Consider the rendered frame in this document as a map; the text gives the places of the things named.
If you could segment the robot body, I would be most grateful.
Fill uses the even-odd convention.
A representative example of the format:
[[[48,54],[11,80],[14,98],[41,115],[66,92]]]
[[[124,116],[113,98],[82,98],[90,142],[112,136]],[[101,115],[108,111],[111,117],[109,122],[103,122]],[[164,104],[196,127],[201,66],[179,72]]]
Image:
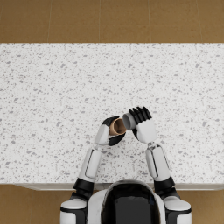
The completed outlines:
[[[166,224],[165,205],[147,184],[117,181],[90,198],[87,224]]]

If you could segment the brown paper cup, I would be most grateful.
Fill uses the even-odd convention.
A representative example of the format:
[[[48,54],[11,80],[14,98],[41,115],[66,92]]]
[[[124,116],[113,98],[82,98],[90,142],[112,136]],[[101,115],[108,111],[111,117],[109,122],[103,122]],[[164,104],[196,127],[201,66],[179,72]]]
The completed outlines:
[[[111,136],[122,135],[126,130],[122,118],[115,119],[109,126],[109,134]]]

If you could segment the grey cup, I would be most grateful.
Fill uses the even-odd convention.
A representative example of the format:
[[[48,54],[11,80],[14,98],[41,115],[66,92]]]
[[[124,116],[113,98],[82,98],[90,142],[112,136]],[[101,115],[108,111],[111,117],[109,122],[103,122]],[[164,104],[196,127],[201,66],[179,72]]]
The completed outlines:
[[[126,113],[122,116],[122,121],[127,130],[133,130],[137,124],[131,113]]]

